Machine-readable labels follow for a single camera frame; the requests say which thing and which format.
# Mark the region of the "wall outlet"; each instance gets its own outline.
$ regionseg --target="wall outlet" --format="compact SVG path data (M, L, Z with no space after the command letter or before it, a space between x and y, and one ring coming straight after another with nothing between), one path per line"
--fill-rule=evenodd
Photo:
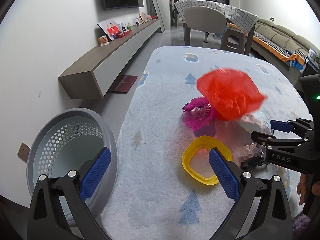
M22 142L18 151L18 157L26 163L28 160L29 152L30 148L24 142Z

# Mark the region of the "metal screw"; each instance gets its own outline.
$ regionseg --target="metal screw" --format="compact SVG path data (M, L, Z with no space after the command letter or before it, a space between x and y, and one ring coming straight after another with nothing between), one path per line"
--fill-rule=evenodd
M77 172L76 171L69 171L68 176L69 177L74 177L76 176Z
M39 180L44 180L45 179L45 174L42 174L39 176Z
M248 171L245 171L245 172L243 173L243 176L246 177L246 178L251 178L251 173L248 172Z
M275 181L281 181L281 179L280 179L280 177L279 177L278 175L273 176L273 179L274 179Z

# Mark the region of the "red box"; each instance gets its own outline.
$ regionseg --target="red box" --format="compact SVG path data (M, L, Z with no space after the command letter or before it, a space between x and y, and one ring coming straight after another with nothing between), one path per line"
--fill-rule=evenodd
M130 32L132 32L132 30L125 31L123 33L119 33L119 34L117 34L117 38L123 38L124 36L128 35Z

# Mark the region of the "blue gripper pad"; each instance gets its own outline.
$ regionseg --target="blue gripper pad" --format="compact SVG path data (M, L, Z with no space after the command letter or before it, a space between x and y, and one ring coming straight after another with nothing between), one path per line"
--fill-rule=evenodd
M293 127L288 122L270 120L270 125L272 130L277 130L282 132L292 132L293 130Z
M106 172L111 162L111 152L106 148L92 165L88 173L81 182L80 198L84 202L87 198L92 197L102 176Z
M209 153L209 163L227 197L237 201L240 197L239 182L215 149Z

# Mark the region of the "pink mesh ball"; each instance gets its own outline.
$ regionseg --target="pink mesh ball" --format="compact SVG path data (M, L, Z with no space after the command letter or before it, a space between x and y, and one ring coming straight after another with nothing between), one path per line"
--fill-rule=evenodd
M199 130L215 118L217 112L211 107L209 100L198 97L191 100L183 108L183 121L193 131Z

